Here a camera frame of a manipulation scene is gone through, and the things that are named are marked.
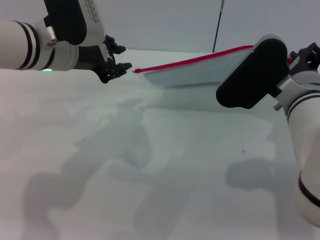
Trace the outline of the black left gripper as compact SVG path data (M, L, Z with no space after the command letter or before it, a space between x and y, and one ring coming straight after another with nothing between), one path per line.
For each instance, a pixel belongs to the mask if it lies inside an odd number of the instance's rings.
M112 44L111 57L108 56L110 43ZM74 69L92 71L102 83L108 83L116 77L125 75L127 70L132 67L129 62L116 65L114 54L121 54L125 51L126 48L124 46L118 45L113 37L106 35L102 43L102 49L99 45L78 47L78 58Z

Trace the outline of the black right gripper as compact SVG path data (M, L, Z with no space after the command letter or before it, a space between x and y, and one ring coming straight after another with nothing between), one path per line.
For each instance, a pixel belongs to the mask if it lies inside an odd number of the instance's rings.
M320 65L320 47L313 42L298 52L289 54L289 74L297 74L305 71L317 72Z

